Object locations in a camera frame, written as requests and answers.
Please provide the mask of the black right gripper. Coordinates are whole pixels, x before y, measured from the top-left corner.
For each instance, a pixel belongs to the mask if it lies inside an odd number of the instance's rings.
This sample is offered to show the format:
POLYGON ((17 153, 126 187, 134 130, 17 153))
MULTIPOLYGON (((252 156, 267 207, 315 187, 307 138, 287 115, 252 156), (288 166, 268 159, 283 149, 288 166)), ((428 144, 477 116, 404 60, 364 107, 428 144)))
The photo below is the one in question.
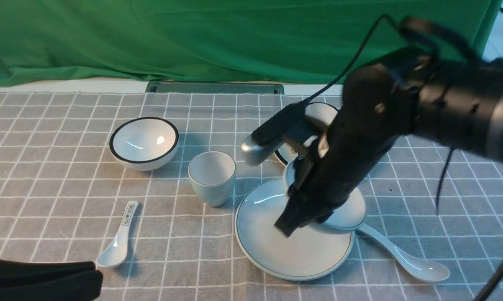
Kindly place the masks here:
POLYGON ((413 132, 417 100, 408 76, 419 50, 407 46, 351 71, 343 104, 298 164, 297 182, 275 221, 285 237, 326 221, 402 135, 413 132))

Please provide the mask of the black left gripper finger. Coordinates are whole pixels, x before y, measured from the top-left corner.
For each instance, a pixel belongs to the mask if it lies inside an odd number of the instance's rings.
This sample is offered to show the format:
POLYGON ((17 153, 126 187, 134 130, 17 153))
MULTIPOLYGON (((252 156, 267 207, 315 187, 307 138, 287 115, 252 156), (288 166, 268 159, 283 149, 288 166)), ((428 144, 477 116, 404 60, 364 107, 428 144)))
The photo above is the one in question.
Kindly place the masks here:
POLYGON ((23 263, 0 259, 0 301, 93 301, 103 273, 94 262, 23 263))

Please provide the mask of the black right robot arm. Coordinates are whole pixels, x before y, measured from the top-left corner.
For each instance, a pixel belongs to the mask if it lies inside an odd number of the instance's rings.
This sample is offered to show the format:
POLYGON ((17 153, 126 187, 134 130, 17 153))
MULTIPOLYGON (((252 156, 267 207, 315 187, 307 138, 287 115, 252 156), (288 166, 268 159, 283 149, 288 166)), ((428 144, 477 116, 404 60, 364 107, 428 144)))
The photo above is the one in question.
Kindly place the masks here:
POLYGON ((413 16, 398 25, 411 44, 345 78, 342 105, 297 161, 274 226, 286 237, 324 223, 401 136, 503 163, 503 59, 485 61, 451 29, 413 16))

